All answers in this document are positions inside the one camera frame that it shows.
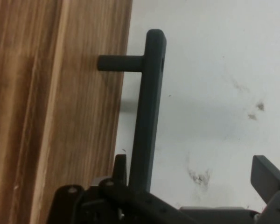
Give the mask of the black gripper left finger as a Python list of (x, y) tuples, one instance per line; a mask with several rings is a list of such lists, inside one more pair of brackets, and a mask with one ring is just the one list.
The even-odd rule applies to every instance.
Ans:
[(65, 185), (54, 195), (48, 224), (192, 224), (194, 220), (147, 192), (126, 184), (126, 155), (97, 186)]

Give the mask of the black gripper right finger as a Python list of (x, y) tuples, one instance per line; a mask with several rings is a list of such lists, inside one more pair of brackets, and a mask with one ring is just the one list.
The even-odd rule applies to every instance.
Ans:
[(280, 170), (265, 156), (252, 159), (251, 184), (266, 207), (257, 216), (257, 224), (280, 224)]

